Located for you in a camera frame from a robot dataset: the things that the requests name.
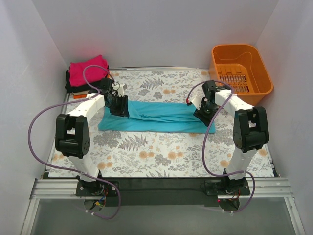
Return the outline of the teal t shirt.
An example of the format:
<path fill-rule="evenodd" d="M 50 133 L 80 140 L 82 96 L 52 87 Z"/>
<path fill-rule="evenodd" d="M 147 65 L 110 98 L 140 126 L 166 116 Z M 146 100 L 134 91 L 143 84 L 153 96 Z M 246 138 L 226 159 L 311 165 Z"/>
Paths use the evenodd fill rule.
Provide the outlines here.
<path fill-rule="evenodd" d="M 112 115 L 104 108 L 99 131 L 204 134 L 207 127 L 194 116 L 194 106 L 183 103 L 128 101 L 128 117 Z"/>

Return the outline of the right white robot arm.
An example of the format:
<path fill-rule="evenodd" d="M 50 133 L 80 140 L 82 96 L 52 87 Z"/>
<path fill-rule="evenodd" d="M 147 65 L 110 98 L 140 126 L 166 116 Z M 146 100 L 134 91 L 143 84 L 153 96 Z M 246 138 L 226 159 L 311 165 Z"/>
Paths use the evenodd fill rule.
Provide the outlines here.
<path fill-rule="evenodd" d="M 235 149 L 229 165 L 222 174 L 209 172 L 212 179 L 204 182 L 209 195 L 231 195 L 243 192 L 249 195 L 247 168 L 263 145 L 269 141 L 267 113 L 264 107 L 254 107 L 241 100 L 228 84 L 221 81 L 201 82 L 203 97 L 187 97 L 186 104 L 194 105 L 194 116 L 211 129 L 221 110 L 233 117 Z"/>

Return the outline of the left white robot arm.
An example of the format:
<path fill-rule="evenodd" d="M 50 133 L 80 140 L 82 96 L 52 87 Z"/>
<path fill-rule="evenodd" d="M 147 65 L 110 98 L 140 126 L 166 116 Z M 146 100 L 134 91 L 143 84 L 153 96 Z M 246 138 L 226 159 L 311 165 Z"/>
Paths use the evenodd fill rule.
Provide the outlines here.
<path fill-rule="evenodd" d="M 56 119 L 55 148 L 79 171 L 77 179 L 82 189 L 94 196 L 103 192 L 105 184 L 96 179 L 101 173 L 87 155 L 91 146 L 88 123 L 103 107 L 109 108 L 112 115 L 129 117 L 125 87 L 125 84 L 104 78 L 99 88 L 100 94 L 88 94 L 87 100 L 71 112 L 58 115 Z"/>

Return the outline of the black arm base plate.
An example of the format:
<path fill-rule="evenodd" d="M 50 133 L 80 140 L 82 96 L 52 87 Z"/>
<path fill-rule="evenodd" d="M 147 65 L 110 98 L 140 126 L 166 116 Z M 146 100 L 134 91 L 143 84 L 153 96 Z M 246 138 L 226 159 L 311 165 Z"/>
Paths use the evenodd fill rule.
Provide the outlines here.
<path fill-rule="evenodd" d="M 217 207 L 218 197 L 249 196 L 246 179 L 235 183 L 226 178 L 107 178 L 106 182 L 79 181 L 76 196 L 106 196 L 106 206 L 205 205 Z"/>

